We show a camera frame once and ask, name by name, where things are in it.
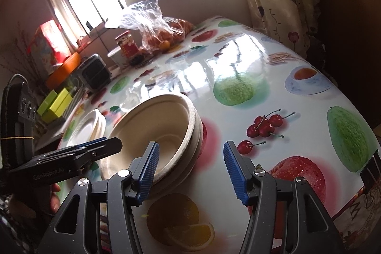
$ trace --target human hand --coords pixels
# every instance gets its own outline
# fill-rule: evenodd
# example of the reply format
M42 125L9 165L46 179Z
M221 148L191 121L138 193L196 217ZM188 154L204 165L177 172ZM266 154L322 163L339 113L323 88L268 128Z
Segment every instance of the human hand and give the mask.
M60 207L60 199L56 195L57 192L61 190L60 186L56 183L51 185L51 195L50 195L50 211L55 214ZM26 219L35 219L36 212L26 206L18 200L14 194L11 195L11 198L8 203L9 213L14 217L14 219L21 221L23 218Z

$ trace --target green box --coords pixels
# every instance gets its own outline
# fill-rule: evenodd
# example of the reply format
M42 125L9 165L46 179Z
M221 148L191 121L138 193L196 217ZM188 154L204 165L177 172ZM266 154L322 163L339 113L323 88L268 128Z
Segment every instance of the green box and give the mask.
M50 107L52 102L56 99L57 93L52 90L49 95L44 99L42 104L40 104L39 108L37 109L37 113L42 116L44 112Z

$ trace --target plastic bag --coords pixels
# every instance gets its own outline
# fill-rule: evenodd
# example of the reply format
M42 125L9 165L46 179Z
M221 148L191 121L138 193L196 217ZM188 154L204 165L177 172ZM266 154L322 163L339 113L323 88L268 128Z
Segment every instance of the plastic bag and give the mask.
M167 50L184 40L193 29L187 21L163 18L157 0L144 0L123 9L121 16L110 18L105 27L140 30L142 48L154 52Z

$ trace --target stacked paper bowls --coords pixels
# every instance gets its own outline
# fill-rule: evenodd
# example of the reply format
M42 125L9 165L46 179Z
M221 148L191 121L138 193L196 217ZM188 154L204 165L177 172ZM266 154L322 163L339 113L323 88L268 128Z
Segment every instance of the stacked paper bowls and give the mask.
M192 102L182 94L165 94L142 102L114 127L109 138L118 137L120 153L100 161L101 176L111 178L143 155L156 141L160 158L149 197L165 194L191 172L201 151L202 123Z

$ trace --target paper plate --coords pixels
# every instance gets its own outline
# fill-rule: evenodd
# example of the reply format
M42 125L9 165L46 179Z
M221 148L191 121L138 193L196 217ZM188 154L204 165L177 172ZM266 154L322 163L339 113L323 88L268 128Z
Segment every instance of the paper plate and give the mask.
M91 140L102 138L104 135L105 129L106 129L106 118L103 115L100 115L94 134L91 137Z
M101 114L98 109L94 109L93 111L88 113L74 129L72 135L70 136L67 142L67 147L90 141L91 136L96 130L96 125L98 123L100 115Z

